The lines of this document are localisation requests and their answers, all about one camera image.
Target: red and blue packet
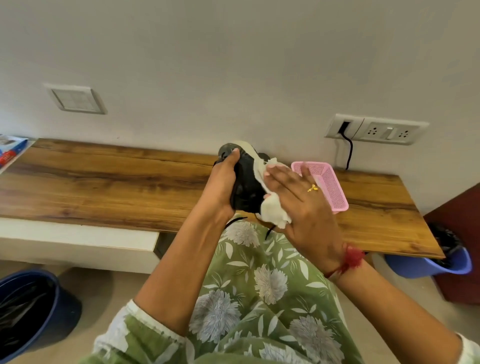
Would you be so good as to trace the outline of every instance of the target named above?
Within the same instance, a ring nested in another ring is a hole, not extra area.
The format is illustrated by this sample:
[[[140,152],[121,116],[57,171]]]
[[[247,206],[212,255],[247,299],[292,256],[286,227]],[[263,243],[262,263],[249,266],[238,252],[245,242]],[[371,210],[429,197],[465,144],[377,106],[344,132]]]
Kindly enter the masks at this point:
[[[0,168],[27,146],[28,139],[0,134]]]

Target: shoe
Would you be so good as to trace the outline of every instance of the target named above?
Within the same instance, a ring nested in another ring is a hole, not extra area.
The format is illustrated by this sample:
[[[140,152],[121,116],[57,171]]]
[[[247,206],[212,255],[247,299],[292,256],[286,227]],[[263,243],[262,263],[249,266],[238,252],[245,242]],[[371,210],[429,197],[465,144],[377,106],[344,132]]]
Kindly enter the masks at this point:
[[[260,213],[265,191],[253,174],[253,161],[260,158],[267,162],[270,157],[265,153],[258,154],[247,142],[234,141],[221,146],[215,164],[222,162],[235,148],[240,150],[240,159],[234,167],[236,179],[230,196],[230,205],[234,211]]]

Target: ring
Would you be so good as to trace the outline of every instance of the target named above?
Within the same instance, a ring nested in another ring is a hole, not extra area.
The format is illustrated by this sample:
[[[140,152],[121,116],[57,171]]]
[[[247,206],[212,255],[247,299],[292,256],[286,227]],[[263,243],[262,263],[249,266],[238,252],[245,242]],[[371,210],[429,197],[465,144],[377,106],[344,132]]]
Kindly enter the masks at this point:
[[[318,191],[318,187],[317,187],[315,184],[313,184],[313,185],[310,187],[310,189],[307,190],[307,192],[310,192],[310,191]]]

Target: pink plastic basket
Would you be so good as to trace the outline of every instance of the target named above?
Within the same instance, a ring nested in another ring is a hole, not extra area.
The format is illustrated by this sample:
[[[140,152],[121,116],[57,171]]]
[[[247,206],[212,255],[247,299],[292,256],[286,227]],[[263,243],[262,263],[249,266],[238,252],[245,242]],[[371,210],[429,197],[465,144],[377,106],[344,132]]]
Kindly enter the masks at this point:
[[[293,162],[292,170],[301,175],[300,166],[303,162]],[[343,193],[342,187],[338,182],[338,179],[333,171],[333,168],[328,163],[323,162],[305,162],[313,178],[317,181],[318,187],[320,187],[332,207],[334,214],[340,211],[348,210],[348,202]]]

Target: sleeve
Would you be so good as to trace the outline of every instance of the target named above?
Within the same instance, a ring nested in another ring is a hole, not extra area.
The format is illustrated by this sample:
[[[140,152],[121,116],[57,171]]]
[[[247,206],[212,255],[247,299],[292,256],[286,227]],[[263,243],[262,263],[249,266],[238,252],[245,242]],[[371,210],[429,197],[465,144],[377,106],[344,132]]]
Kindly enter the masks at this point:
[[[130,301],[95,339],[93,352],[81,364],[192,363],[192,343]]]
[[[458,360],[458,364],[478,364],[480,363],[480,346],[465,338],[464,336],[457,334],[462,339],[462,354]]]

